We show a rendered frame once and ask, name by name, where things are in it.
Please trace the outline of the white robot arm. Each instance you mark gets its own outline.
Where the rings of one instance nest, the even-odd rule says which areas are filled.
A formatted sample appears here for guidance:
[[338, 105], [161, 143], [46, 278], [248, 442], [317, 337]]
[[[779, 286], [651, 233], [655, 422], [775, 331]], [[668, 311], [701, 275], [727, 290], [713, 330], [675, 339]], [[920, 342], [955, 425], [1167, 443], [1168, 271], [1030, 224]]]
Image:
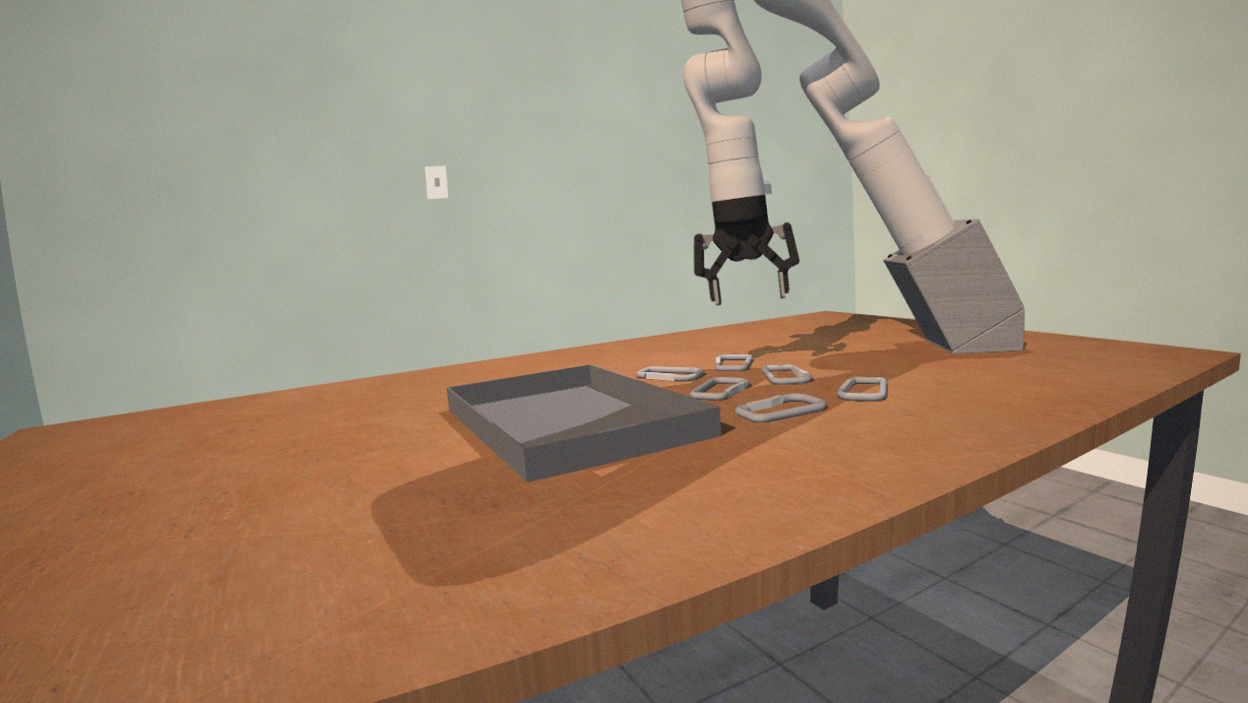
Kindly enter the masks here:
[[[880, 82], [837, 7], [831, 0], [754, 1], [815, 30], [836, 46], [800, 74], [800, 85], [842, 146], [844, 157], [901, 253], [914, 253], [943, 238], [955, 221], [895, 120], [844, 119], [845, 112], [879, 92]], [[761, 84], [761, 67], [739, 22], [735, 2], [681, 0], [681, 4], [689, 32], [718, 35], [728, 42], [728, 47], [691, 56], [683, 72], [708, 146], [710, 200], [773, 194], [773, 184], [763, 180], [753, 120], [721, 115], [716, 107], [716, 102], [728, 99], [751, 96]]]

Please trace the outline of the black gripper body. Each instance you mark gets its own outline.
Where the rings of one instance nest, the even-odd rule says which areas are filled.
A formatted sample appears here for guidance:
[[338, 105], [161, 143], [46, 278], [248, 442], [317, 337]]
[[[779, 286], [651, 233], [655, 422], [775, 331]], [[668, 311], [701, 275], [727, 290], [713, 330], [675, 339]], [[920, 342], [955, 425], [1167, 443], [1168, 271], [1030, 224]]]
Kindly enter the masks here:
[[713, 240], [718, 248], [723, 251], [729, 238], [738, 238], [729, 260], [739, 262], [761, 257], [761, 252], [748, 241], [748, 237], [750, 234], [756, 234], [765, 245], [773, 238], [773, 227], [768, 220], [768, 195], [715, 201], [713, 214], [716, 220], [716, 234]]

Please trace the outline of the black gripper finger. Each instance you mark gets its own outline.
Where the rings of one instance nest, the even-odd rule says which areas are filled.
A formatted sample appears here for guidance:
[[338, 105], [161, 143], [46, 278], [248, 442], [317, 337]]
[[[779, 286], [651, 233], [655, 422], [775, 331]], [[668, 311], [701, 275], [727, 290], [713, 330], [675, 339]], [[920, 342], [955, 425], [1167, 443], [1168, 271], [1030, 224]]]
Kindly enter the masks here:
[[[785, 238], [787, 245], [787, 258], [782, 260], [774, 250], [770, 250], [768, 245], [761, 242], [761, 238], [756, 237], [756, 234], [750, 234], [748, 241], [756, 247], [765, 257], [768, 257], [775, 266], [779, 267], [779, 283], [780, 283], [780, 298], [785, 298], [787, 293], [787, 267], [792, 267], [799, 263], [799, 252], [796, 248], [795, 238], [792, 238], [791, 224], [780, 224], [780, 226], [773, 226], [773, 232], [779, 235], [779, 238]], [[769, 247], [769, 248], [768, 248]]]
[[[704, 267], [704, 248], [708, 248], [710, 242], [713, 242], [713, 234], [695, 234], [694, 236], [694, 273], [696, 278], [708, 278], [710, 288], [710, 298], [716, 303], [721, 303], [720, 288], [718, 288], [718, 270], [723, 267], [723, 262], [729, 258], [734, 247], [738, 245], [738, 238], [731, 237], [729, 242], [723, 246], [721, 253], [718, 253], [716, 263], [713, 263], [710, 268]], [[728, 253], [725, 253], [725, 251]]]

